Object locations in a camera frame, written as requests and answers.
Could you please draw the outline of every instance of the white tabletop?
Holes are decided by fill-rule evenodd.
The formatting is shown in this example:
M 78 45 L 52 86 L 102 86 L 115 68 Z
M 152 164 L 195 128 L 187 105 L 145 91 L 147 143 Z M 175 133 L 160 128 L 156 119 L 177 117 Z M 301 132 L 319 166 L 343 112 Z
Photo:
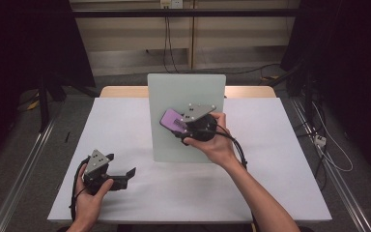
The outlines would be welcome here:
M 226 99 L 224 112 L 227 128 L 243 147 L 248 171 L 293 219 L 330 220 L 280 99 Z M 109 175 L 124 175 L 137 167 L 128 189 L 106 194 L 99 221 L 251 222 L 243 197 L 220 167 L 212 163 L 155 162 L 149 101 L 124 98 L 95 100 L 49 220 L 71 220 L 73 176 L 94 149 L 115 154 Z

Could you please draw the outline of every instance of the wall outlet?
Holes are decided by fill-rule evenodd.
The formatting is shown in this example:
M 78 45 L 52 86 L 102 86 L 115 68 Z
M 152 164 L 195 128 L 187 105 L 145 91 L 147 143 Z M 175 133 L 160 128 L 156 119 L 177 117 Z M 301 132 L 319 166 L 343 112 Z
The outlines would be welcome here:
M 171 0 L 160 0 L 160 6 L 162 9 L 171 9 Z
M 182 9 L 183 0 L 171 0 L 171 9 Z
M 320 147 L 325 147 L 327 144 L 327 139 L 317 134 L 314 138 L 314 144 L 319 145 Z

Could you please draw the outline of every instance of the black curtain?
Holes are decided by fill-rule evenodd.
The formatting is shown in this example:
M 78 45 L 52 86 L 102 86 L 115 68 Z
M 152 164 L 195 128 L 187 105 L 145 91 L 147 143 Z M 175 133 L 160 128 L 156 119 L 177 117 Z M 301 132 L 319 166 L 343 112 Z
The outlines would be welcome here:
M 314 0 L 301 1 L 302 7 L 314 4 Z M 316 80 L 313 87 L 323 93 L 371 164 L 371 1 L 327 1 L 324 7 L 328 14 L 323 17 L 296 20 L 281 67 L 289 70 L 296 65 L 316 35 L 317 25 L 327 22 L 310 69 Z M 291 81 L 300 88 L 304 84 L 301 76 Z
M 23 12 L 40 11 L 39 14 Z M 14 120 L 19 95 L 38 89 L 40 78 L 95 86 L 68 0 L 0 1 L 0 144 Z

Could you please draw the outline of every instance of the mounting plate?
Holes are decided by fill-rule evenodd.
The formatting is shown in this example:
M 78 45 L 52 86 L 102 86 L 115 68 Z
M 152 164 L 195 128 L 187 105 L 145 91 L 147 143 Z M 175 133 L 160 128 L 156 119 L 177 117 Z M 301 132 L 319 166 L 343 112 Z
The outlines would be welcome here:
M 87 163 L 85 173 L 92 173 L 109 162 L 109 158 L 95 149 L 90 156 L 89 162 Z
M 190 103 L 188 105 L 188 111 L 183 116 L 182 121 L 185 123 L 195 122 L 214 110 L 216 110 L 216 106 L 213 104 Z

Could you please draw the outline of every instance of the forearm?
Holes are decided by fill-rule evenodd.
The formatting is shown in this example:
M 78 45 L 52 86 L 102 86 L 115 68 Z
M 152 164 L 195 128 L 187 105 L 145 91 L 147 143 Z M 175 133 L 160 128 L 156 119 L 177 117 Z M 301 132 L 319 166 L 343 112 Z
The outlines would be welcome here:
M 242 193 L 263 232 L 299 231 L 285 209 L 243 168 L 237 159 L 223 167 Z
M 88 232 L 92 229 L 93 223 L 88 223 L 87 221 L 78 221 L 76 220 L 71 227 L 68 229 L 68 232 Z

